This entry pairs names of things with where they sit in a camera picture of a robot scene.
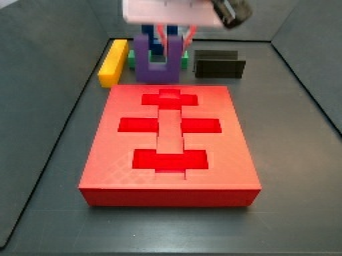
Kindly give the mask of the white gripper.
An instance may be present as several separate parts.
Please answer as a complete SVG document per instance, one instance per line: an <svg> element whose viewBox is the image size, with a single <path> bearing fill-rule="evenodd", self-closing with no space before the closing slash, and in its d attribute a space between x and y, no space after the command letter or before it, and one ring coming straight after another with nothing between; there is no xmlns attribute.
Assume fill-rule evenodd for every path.
<svg viewBox="0 0 342 256"><path fill-rule="evenodd" d="M183 48L192 42L196 26L222 26L209 0L123 0L121 8L127 23L157 24L156 32L164 56L168 42L164 24L191 25L183 34Z"/></svg>

